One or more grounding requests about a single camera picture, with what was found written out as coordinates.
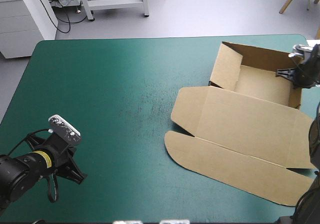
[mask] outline cardboard box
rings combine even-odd
[[[313,180],[287,168],[313,168],[312,119],[302,90],[277,69],[288,53],[223,42],[210,86],[180,89],[171,119],[193,136],[169,131],[165,145],[181,166],[272,202],[295,206]]]

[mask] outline cabinet drawer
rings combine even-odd
[[[0,33],[37,30],[38,27],[31,15],[0,18]]]
[[[5,58],[29,57],[43,39],[39,30],[1,33],[0,52]]]
[[[30,12],[22,0],[0,2],[0,18],[26,15],[30,15]]]

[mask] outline white table frame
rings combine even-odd
[[[82,0],[86,16],[90,21],[94,21],[94,10],[108,10],[119,8],[133,8],[143,6],[144,16],[149,16],[148,0]]]

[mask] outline green table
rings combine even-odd
[[[273,222],[291,215],[293,208],[186,170],[166,152],[178,90],[208,84],[221,41],[286,52],[306,44],[301,35],[40,42],[0,126],[0,152],[60,114],[82,134],[75,160],[88,177],[81,185],[60,178],[55,204],[42,180],[0,221]],[[318,88],[304,90],[302,111],[314,117],[319,99]]]

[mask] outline gray floor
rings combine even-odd
[[[314,39],[320,21],[320,5],[293,0],[279,14],[285,0],[149,0],[150,17],[141,8],[95,11],[95,21],[74,24],[57,39],[116,39],[301,34]],[[61,18],[63,12],[56,11]],[[73,21],[84,13],[69,9]],[[0,55],[0,120],[2,120],[28,58],[4,59]]]

